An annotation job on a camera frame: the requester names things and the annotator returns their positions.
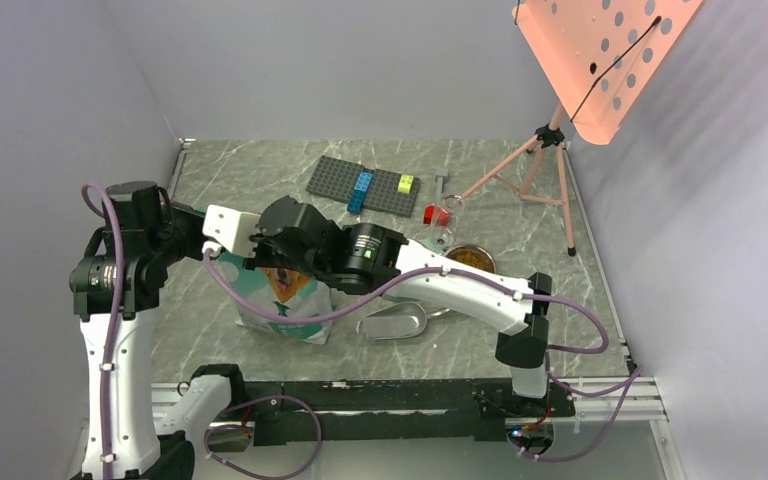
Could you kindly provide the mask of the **green pet food bag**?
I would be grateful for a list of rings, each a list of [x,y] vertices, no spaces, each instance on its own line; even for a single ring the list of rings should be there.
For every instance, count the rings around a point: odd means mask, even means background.
[[[230,253],[221,254],[216,266],[242,298],[269,313],[282,317],[316,317],[337,309],[332,292],[325,284],[299,272],[284,268],[248,270],[243,267],[241,257]],[[234,323],[316,345],[327,342],[333,326],[331,321],[306,325],[278,323],[242,307],[237,308]]]

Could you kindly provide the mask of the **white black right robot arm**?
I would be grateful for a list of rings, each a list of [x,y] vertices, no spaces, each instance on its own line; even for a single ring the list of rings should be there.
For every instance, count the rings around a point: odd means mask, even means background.
[[[244,214],[236,231],[249,269],[292,270],[349,295],[391,294],[485,322],[497,332],[496,360],[510,369],[514,407],[531,416],[549,404],[544,355],[550,276],[489,273],[377,224],[340,227],[289,196],[260,214]]]

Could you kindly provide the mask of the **metal food scoop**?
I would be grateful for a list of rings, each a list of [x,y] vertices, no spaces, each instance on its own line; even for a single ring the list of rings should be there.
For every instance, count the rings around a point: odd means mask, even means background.
[[[400,302],[367,315],[360,322],[360,330],[369,340],[413,338],[425,331],[429,319],[441,319],[454,313],[450,308],[428,313],[417,302]]]

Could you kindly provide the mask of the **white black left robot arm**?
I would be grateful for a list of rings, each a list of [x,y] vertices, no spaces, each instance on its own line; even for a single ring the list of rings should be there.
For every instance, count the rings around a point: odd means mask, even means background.
[[[152,181],[109,187],[97,228],[70,274],[88,361],[89,420],[80,479],[190,479],[218,416],[239,417],[247,392],[235,364],[197,368],[160,419],[153,414],[151,350],[169,269],[197,258],[203,213]]]

